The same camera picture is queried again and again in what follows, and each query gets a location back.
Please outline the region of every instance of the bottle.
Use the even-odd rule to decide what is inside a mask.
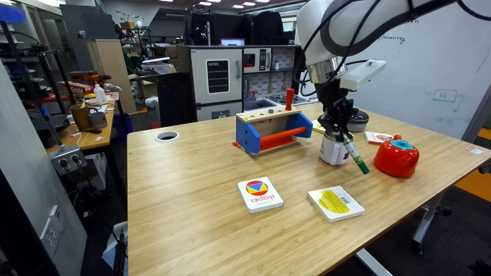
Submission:
[[[104,89],[98,83],[95,84],[94,94],[95,94],[97,101],[100,101],[100,103],[106,101]]]

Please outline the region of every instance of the green marker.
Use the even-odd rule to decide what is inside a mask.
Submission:
[[[358,167],[362,170],[362,173],[367,175],[370,170],[368,170],[365,161],[364,161],[362,156],[358,153],[353,141],[352,141],[345,133],[342,133],[342,144],[344,144],[344,147],[348,150],[348,153],[352,155],[352,158],[355,159],[355,163],[358,164]]]

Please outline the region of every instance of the power outlet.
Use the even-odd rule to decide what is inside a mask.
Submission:
[[[88,166],[86,158],[77,146],[62,147],[49,153],[49,159],[58,175],[66,175]]]
[[[65,232],[65,219],[62,216],[62,212],[58,205],[54,205],[49,212],[49,218],[45,224],[45,228],[42,232],[42,242],[48,251],[48,255],[52,258],[58,248],[62,233]]]

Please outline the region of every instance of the table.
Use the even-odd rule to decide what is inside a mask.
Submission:
[[[321,104],[305,104],[309,118]],[[421,150],[410,179],[373,166],[378,146],[355,143],[368,164],[330,167],[319,158],[322,135],[250,156],[232,146],[235,118],[134,132],[127,140],[131,274],[319,274],[453,186],[491,156],[470,143],[370,113],[367,130],[401,133]],[[157,141],[175,130],[174,141]],[[247,213],[236,184],[269,176],[282,209]],[[328,222],[307,192],[341,184],[367,212]]]
[[[115,103],[108,104],[108,112],[106,112],[106,121],[108,126],[101,129],[101,133],[92,133],[92,132],[78,132],[77,124],[68,126],[62,133],[60,140],[65,146],[78,146],[80,150],[85,155],[92,155],[92,153],[104,153],[108,158],[108,167],[111,170],[111,175],[115,181],[115,187],[118,190],[118,196],[121,198],[123,202],[123,210],[127,209],[127,201],[126,201],[126,187],[121,179],[121,175],[118,172],[118,166],[115,161],[115,156],[111,149],[111,136],[112,136],[112,123],[114,123],[114,106]]]

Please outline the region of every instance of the door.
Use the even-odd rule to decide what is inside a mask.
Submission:
[[[215,104],[215,106],[203,106],[197,109],[198,121],[215,120],[224,117],[233,117],[243,112],[243,101],[227,103],[227,104]]]
[[[241,100],[243,49],[190,49],[197,104]]]

